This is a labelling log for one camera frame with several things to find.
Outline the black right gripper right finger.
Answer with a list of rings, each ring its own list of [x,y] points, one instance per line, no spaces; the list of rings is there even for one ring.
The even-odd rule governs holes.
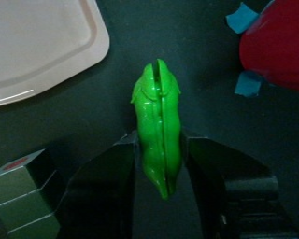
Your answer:
[[[181,144],[204,239],[299,239],[270,167],[189,130]]]

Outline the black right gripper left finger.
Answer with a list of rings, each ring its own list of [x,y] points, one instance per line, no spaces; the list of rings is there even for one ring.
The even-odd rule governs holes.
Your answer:
[[[56,239],[133,239],[138,133],[123,137],[71,178]]]

